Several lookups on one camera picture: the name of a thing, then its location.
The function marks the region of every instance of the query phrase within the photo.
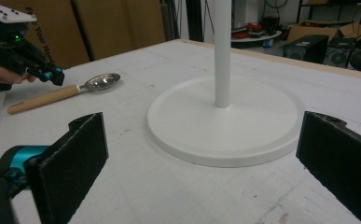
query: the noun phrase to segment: white wall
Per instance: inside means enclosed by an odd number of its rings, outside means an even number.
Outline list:
[[[242,27],[246,21],[258,22],[261,14],[260,2],[259,0],[232,0],[233,26]]]
[[[180,29],[180,37],[184,39],[188,39],[188,25],[187,25],[187,7],[186,0],[174,0],[176,5],[176,10],[179,10],[178,3],[182,3],[180,8],[181,15],[178,15],[178,25]],[[276,9],[266,6],[265,13],[263,13],[264,9],[264,1],[263,0],[233,0],[236,1],[233,3],[233,7],[257,7],[255,11],[258,11],[258,16],[262,18],[262,16],[268,17],[272,15],[278,15]],[[274,6],[274,2],[276,0],[267,0],[271,5]],[[277,0],[277,6],[282,5],[285,0]],[[212,21],[214,21],[214,13],[215,13],[215,0],[207,0],[210,14],[212,17]],[[297,21],[297,13],[299,9],[299,0],[288,0],[284,7],[279,9],[280,15],[280,23],[281,24],[293,24]],[[319,21],[336,21],[338,17],[340,7],[315,7],[313,9],[312,19]],[[300,13],[300,21],[306,21],[309,16],[309,8],[303,7]],[[212,25],[210,23],[209,16],[207,14],[204,15],[205,11],[205,0],[201,0],[201,14],[202,14],[202,23],[205,20],[204,26],[204,42],[206,43],[214,43],[214,33],[212,29]],[[361,6],[346,6],[343,7],[342,13],[340,16],[340,21],[359,21],[361,17]]]

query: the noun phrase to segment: wooden handle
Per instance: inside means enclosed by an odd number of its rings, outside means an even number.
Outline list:
[[[49,105],[51,103],[75,96],[80,93],[80,88],[77,85],[62,88],[57,91],[52,91],[40,96],[36,96],[30,100],[12,105],[7,109],[8,114],[17,114],[26,110],[34,109],[42,105]]]

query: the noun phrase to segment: round white base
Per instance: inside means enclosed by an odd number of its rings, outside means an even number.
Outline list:
[[[149,108],[149,130],[163,150],[207,166],[260,164],[297,147],[304,113],[297,96],[240,77],[230,95],[230,106],[219,108],[213,77],[177,85]]]

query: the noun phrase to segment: robotic hand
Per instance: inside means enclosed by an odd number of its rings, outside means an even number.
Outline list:
[[[41,50],[24,39],[29,21],[36,21],[36,17],[0,6],[0,65],[20,75],[28,73],[43,82],[51,81],[61,86],[62,69],[50,63]],[[11,85],[0,84],[0,90],[10,89]]]

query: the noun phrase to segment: shelf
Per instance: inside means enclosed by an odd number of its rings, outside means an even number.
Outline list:
[[[345,2],[345,3],[326,3],[326,4],[320,4],[320,5],[312,5],[312,4],[303,4],[302,0],[299,0],[299,12],[297,14],[297,23],[299,23],[299,16],[300,16],[300,11],[303,7],[310,7],[310,11],[309,11],[309,20],[312,18],[312,13],[313,13],[313,8],[314,7],[340,7],[340,10],[338,12],[338,17],[337,17],[337,21],[340,19],[340,14],[342,12],[342,7],[344,6],[359,6],[361,4],[361,1],[357,1],[357,2]]]

